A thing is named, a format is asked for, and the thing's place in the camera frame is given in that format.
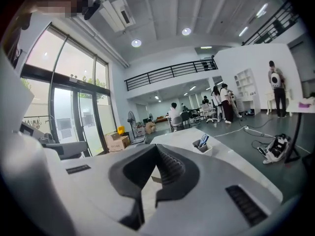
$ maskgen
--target air conditioner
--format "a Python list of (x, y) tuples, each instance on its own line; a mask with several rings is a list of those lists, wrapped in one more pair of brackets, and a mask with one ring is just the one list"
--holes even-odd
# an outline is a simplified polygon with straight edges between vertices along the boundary
[(126, 0), (116, 0), (112, 3), (107, 0), (103, 2), (103, 8), (99, 12), (114, 32), (135, 24)]

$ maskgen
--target chair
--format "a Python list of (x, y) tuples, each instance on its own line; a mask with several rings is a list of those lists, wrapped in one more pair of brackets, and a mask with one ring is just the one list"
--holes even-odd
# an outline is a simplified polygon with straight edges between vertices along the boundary
[(211, 118), (211, 116), (216, 113), (216, 108), (213, 108), (210, 104), (202, 104), (201, 108), (203, 110), (203, 116), (206, 118), (210, 117), (207, 119), (207, 121), (206, 121), (207, 123), (209, 121), (213, 122), (213, 120), (218, 120), (217, 118)]
[(173, 132), (173, 127), (178, 127), (178, 126), (182, 126), (184, 129), (182, 118), (180, 116), (175, 117), (171, 120), (171, 131)]
[(186, 121), (188, 121), (188, 126), (190, 127), (190, 122), (189, 122), (189, 112), (182, 112), (181, 113), (181, 118), (182, 118), (182, 123), (183, 121), (185, 122), (185, 126), (186, 126)]

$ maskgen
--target gray floor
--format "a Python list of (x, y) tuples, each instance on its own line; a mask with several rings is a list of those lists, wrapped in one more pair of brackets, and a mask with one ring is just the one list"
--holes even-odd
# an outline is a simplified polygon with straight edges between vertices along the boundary
[[(285, 133), (293, 138), (296, 121), (297, 115), (278, 119), (275, 114), (267, 116), (263, 112), (254, 117), (246, 117), (246, 119), (235, 118), (232, 124), (226, 124), (223, 121), (220, 123), (206, 123), (205, 121), (202, 121), (196, 128), (211, 136), (216, 136), (238, 130), (241, 128), (240, 125), (250, 125), (252, 126), (250, 127), (251, 129), (269, 135)], [(147, 135), (148, 143), (150, 143), (155, 136), (167, 134), (169, 132), (170, 130), (168, 128), (163, 130), (158, 129), (157, 132)], [(301, 159), (288, 164), (284, 164), (284, 161), (282, 160), (278, 163), (264, 165), (262, 164), (264, 157), (251, 146), (253, 140), (267, 143), (271, 141), (270, 138), (254, 137), (246, 133), (244, 130), (241, 130), (232, 134), (217, 137), (217, 139), (245, 158), (273, 182), (282, 191), (284, 202), (293, 195), (301, 192), (305, 181), (307, 181), (307, 173)], [(315, 115), (304, 114), (302, 116), (300, 132), (296, 144), (309, 152), (313, 152), (315, 147)], [(254, 142), (253, 145), (257, 147), (259, 146), (259, 143)], [(301, 156), (308, 154), (298, 147), (297, 150), (300, 152)]]

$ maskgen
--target yellow object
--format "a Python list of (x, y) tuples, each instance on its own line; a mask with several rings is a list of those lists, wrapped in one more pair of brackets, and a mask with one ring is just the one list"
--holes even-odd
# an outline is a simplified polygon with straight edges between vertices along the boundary
[(118, 134), (123, 134), (124, 132), (125, 132), (125, 127), (124, 126), (120, 126), (120, 127), (118, 127), (117, 128), (117, 132), (118, 132)]

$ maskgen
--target cardboard box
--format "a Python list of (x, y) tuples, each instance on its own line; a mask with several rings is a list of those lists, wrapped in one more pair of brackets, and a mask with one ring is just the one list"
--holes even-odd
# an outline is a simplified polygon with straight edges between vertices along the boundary
[(105, 141), (110, 152), (124, 150), (130, 145), (128, 136), (120, 136), (118, 133), (105, 135)]

